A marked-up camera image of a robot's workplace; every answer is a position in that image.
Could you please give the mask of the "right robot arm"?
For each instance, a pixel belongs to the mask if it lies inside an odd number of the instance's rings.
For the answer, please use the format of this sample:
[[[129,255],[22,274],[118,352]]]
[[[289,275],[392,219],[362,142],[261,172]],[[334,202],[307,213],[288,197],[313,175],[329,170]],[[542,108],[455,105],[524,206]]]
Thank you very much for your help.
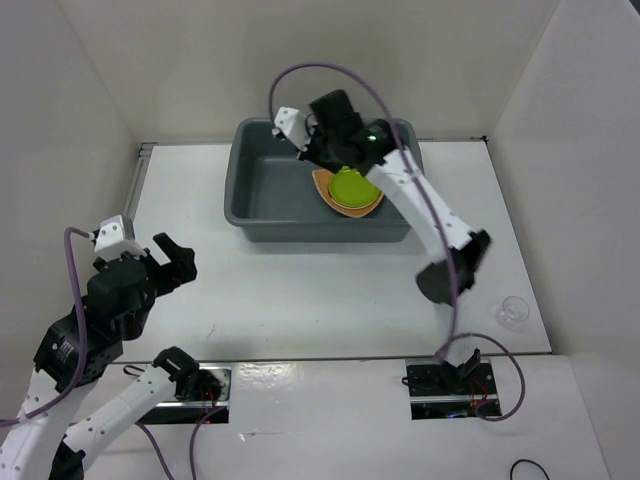
[[[308,115],[282,108],[276,124],[298,156],[333,173],[355,170],[377,187],[417,233],[429,255],[416,274],[419,291],[433,304],[457,312],[457,301],[476,280],[491,244],[445,203],[416,164],[395,123],[366,122],[345,91],[334,90],[310,105]]]

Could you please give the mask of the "green plastic plate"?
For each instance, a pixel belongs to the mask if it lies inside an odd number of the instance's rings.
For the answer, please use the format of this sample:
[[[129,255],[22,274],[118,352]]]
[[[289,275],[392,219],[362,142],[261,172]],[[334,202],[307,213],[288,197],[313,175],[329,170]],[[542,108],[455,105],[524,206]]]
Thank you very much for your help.
[[[328,184],[330,197],[348,209],[359,209],[373,204],[381,191],[363,175],[333,174]]]

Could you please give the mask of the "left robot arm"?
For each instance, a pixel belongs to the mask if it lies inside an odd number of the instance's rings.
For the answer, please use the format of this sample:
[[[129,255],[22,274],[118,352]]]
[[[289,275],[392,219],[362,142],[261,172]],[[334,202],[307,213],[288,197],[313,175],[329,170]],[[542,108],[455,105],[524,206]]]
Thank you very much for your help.
[[[82,290],[72,235],[96,233],[69,227],[63,245],[74,300],[54,322],[34,356],[29,388],[19,414],[1,425],[4,479],[81,479],[101,453],[157,404],[193,396],[204,379],[199,363],[173,346],[162,350],[142,374],[100,409],[74,418],[123,344],[141,336],[156,300],[197,277],[195,252],[160,233],[153,240],[168,261],[148,249],[127,246],[116,258],[97,258],[96,274]]]

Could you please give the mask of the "orange woven triangular basket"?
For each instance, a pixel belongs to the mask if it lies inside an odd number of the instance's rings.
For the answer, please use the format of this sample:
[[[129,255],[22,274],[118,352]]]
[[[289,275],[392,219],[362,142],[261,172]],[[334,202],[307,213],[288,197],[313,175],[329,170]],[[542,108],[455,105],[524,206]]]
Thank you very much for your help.
[[[312,179],[314,182],[314,185],[316,187],[316,190],[318,192],[318,194],[320,195],[320,197],[322,198],[322,200],[334,211],[338,212],[341,215],[344,215],[346,217],[349,218],[354,218],[354,219],[358,219],[358,218],[363,218],[367,215],[369,215],[371,212],[373,212],[378,206],[379,204],[382,202],[383,198],[384,198],[384,193],[381,191],[381,194],[379,195],[378,199],[371,205],[364,207],[364,208],[359,208],[359,209],[348,209],[346,207],[343,207],[339,204],[337,204],[329,195],[329,191],[328,191],[328,184],[329,184],[329,180],[331,179],[332,175],[335,173],[331,173],[328,170],[325,169],[316,169],[312,172]]]

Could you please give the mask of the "grey plastic bin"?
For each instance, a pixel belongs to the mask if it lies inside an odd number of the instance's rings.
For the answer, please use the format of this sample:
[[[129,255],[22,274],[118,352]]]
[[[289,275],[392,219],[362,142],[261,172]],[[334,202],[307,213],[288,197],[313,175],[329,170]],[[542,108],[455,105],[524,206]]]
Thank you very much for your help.
[[[410,227],[384,199],[354,219],[321,198],[312,173],[295,148],[272,137],[267,118],[243,120],[232,142],[224,193],[224,216],[252,242],[394,243]]]

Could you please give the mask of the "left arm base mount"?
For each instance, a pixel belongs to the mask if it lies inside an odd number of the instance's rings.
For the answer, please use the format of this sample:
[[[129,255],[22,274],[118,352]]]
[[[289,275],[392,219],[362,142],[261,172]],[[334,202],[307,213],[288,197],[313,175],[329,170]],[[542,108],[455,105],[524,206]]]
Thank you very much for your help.
[[[208,413],[208,424],[229,422],[229,402],[232,384],[230,364],[204,363],[199,380],[188,393],[171,395],[160,401],[142,418],[146,425],[195,425]]]

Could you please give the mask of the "clear plastic cup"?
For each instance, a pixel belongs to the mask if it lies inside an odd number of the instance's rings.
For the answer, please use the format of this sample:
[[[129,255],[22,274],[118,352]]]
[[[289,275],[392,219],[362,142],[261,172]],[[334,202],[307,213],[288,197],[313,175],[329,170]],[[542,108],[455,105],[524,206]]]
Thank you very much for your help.
[[[497,324],[514,333],[524,333],[530,316],[528,303],[519,296],[509,296],[494,308]]]
[[[345,165],[345,166],[342,166],[342,167],[338,170],[337,174],[344,174],[344,175],[359,175],[359,174],[360,174],[360,172],[359,172],[359,171],[358,171],[358,169],[357,169],[357,168],[355,168],[355,167],[350,167],[350,166]]]

